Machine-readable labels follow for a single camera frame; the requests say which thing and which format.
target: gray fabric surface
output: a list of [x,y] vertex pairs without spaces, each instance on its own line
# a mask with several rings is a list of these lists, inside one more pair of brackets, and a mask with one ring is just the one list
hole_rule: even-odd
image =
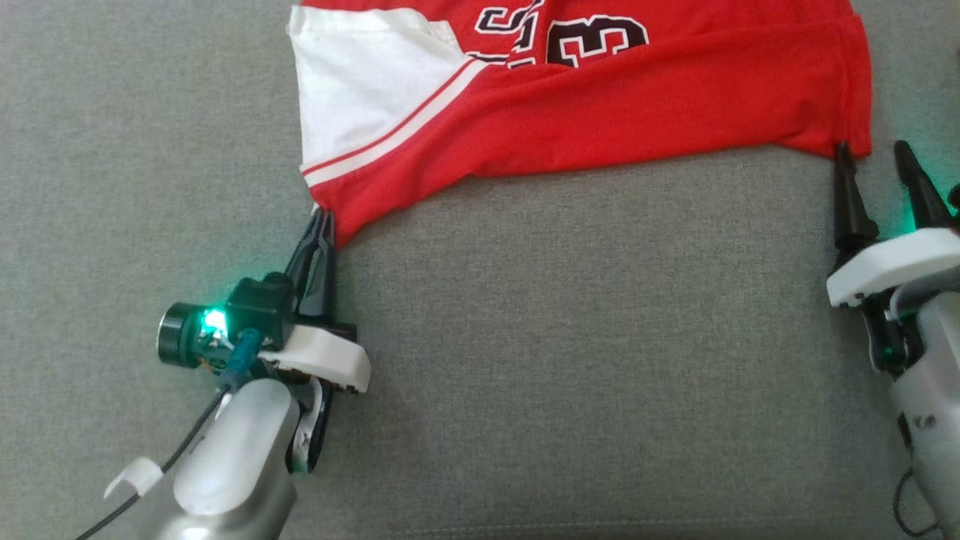
[[[860,179],[893,233],[895,137],[960,178],[960,24],[947,0],[857,7]],[[156,361],[159,315],[285,262],[310,208],[286,13],[0,3],[0,537],[115,507],[106,484],[210,396]],[[887,383],[824,289],[829,178],[744,149],[469,181],[370,227],[339,282],[370,393],[335,403],[283,538],[898,538]]]

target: jersey number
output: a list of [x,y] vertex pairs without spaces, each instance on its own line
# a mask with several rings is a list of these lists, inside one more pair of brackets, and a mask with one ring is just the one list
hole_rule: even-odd
[[647,29],[630,17],[594,15],[554,21],[547,34],[546,61],[583,67],[620,51],[647,44]]
[[[474,30],[479,34],[518,34],[512,53],[533,50],[540,14],[537,8],[544,0],[533,0],[526,8],[510,12],[507,8],[484,8],[477,17]],[[546,60],[570,67],[582,67],[620,51],[647,43],[647,30],[630,17],[594,15],[589,19],[553,21],[547,32]],[[482,61],[506,63],[510,67],[536,63],[532,56],[488,55],[477,51],[467,54]]]

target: red jersey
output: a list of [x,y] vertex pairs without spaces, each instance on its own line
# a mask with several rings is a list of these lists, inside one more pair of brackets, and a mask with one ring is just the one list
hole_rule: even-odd
[[288,33],[301,170],[341,245],[468,175],[871,150],[846,0],[306,0]]

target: black cable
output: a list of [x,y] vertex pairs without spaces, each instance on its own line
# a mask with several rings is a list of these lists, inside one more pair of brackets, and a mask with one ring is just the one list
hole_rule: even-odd
[[81,534],[80,536],[78,536],[78,537],[77,537],[77,540],[86,540],[87,538],[89,538],[89,537],[93,536],[94,534],[100,532],[100,529],[101,529],[101,528],[104,528],[104,527],[106,527],[107,525],[113,523],[113,520],[115,520],[115,519],[117,519],[118,517],[120,517],[120,514],[122,514],[122,513],[126,512],[127,510],[129,510],[130,507],[133,506],[133,503],[136,503],[136,502],[139,501],[139,500],[140,500],[140,496],[134,493],[133,496],[130,497],[129,499],[127,499],[123,504],[120,504],[119,506],[117,506],[117,509],[116,509],[116,510],[113,510],[112,512],[110,512],[109,515],[108,515],[106,518],[98,521],[98,522],[97,522],[97,525],[95,525],[95,526],[87,529],[85,533],[83,533],[83,534]]
[[907,471],[903,473],[903,476],[900,477],[900,481],[897,482],[897,489],[894,490],[894,519],[897,520],[897,525],[900,526],[900,530],[902,530],[904,534],[912,538],[920,538],[921,536],[926,536],[936,530],[939,524],[934,523],[930,527],[922,530],[913,530],[907,526],[907,524],[903,521],[903,518],[900,516],[900,496],[903,494],[903,486],[906,485],[906,482],[912,476],[913,467],[907,469]]
[[204,428],[206,419],[213,414],[213,411],[216,410],[218,406],[220,406],[220,402],[224,400],[224,394],[226,394],[228,390],[229,388],[226,386],[217,388],[217,395],[214,396],[213,400],[211,400],[209,405],[206,406],[204,412],[200,413],[200,418],[193,423],[193,428],[190,428],[190,432],[186,434],[186,437],[183,438],[183,441],[180,443],[177,449],[174,450],[173,454],[170,455],[170,459],[167,459],[167,462],[160,467],[160,471],[164,475],[173,468],[174,463],[177,463],[177,460],[180,459],[180,456],[186,452],[187,447],[189,447],[193,439],[197,437],[197,433]]
[[[174,464],[177,463],[177,460],[180,459],[180,456],[186,452],[187,447],[190,446],[190,443],[193,441],[193,439],[197,437],[197,433],[199,433],[204,427],[204,424],[206,424],[206,420],[210,418],[210,415],[213,414],[213,411],[217,409],[217,406],[220,405],[220,402],[224,399],[224,394],[227,393],[227,390],[228,388],[226,386],[217,388],[217,395],[214,396],[210,404],[206,406],[204,412],[200,414],[200,418],[194,422],[193,428],[190,429],[190,432],[186,434],[186,437],[183,438],[183,441],[180,442],[180,445],[176,450],[174,450],[173,454],[170,456],[170,459],[167,459],[167,462],[160,467],[160,471],[164,475],[173,468]],[[113,523],[113,520],[120,517],[121,514],[129,510],[131,506],[133,506],[133,504],[139,500],[140,496],[138,494],[133,494],[129,499],[124,501],[123,504],[120,504],[115,510],[110,512],[106,518],[100,520],[96,525],[87,529],[85,533],[78,536],[76,540],[87,540],[87,538],[90,538],[94,534],[100,532],[102,528]]]

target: red stripe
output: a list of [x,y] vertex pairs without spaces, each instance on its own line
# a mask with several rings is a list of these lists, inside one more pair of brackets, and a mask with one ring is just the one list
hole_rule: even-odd
[[340,157],[338,157],[338,158],[334,158],[334,159],[329,160],[329,161],[324,161],[323,163],[320,163],[319,165],[314,165],[314,166],[306,169],[305,171],[303,171],[303,173],[302,173],[303,176],[305,177],[305,176],[309,175],[310,173],[312,173],[312,172],[314,172],[314,171],[320,170],[320,169],[322,169],[322,168],[324,168],[324,167],[327,167],[327,166],[329,166],[329,165],[332,165],[333,163],[336,163],[336,162],[338,162],[338,161],[343,161],[343,160],[346,160],[346,159],[348,159],[348,158],[352,158],[353,156],[356,156],[357,154],[360,154],[361,152],[366,152],[367,150],[370,150],[372,147],[376,146],[377,144],[380,144],[380,143],[383,142],[384,140],[390,138],[391,135],[393,135],[393,134],[395,134],[396,132],[400,131],[400,129],[402,129],[403,126],[409,124],[410,121],[413,120],[414,116],[416,116],[421,110],[423,110],[424,107],[426,107],[427,105],[430,105],[430,102],[432,102],[434,99],[436,99],[437,96],[440,95],[440,93],[443,92],[448,86],[450,86],[451,84],[453,84],[453,82],[457,79],[457,77],[459,77],[460,74],[463,73],[465,69],[467,69],[467,66],[468,66],[468,65],[471,65],[472,63],[474,63],[474,62],[476,62],[476,61],[478,61],[478,60],[471,60],[471,61],[468,61],[467,63],[463,64],[462,66],[460,66],[460,69],[458,69],[456,73],[454,73],[452,76],[450,76],[450,78],[447,79],[446,82],[445,82],[441,87],[437,88],[437,91],[435,91],[435,92],[433,92],[432,94],[430,94],[430,97],[426,98],[426,99],[423,101],[423,103],[421,103],[420,106],[417,107],[416,110],[414,110],[413,112],[411,112],[409,116],[407,116],[406,118],[404,118],[402,122],[400,122],[400,123],[399,123],[395,128],[393,128],[392,130],[390,130],[390,132],[387,133],[386,135],[380,137],[379,139],[375,140],[374,142],[368,144],[367,146],[364,146],[364,147],[358,148],[358,149],[356,149],[356,150],[354,150],[354,151],[352,151],[352,152],[348,152],[348,153],[346,153],[346,154],[343,154],[342,156],[340,156]]

